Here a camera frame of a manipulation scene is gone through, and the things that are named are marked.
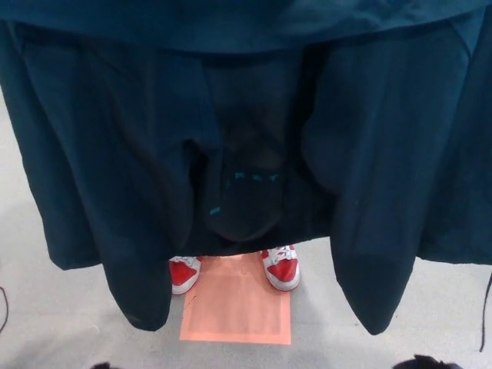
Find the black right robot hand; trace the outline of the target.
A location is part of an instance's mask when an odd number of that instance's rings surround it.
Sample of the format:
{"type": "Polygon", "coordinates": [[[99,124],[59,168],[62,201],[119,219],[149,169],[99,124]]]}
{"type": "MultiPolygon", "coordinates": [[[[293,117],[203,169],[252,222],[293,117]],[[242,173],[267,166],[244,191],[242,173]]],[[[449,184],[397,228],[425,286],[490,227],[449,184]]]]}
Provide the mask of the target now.
{"type": "Polygon", "coordinates": [[[393,369],[431,369],[439,365],[439,361],[426,355],[415,355],[412,359],[402,361],[393,366],[393,369]]]}

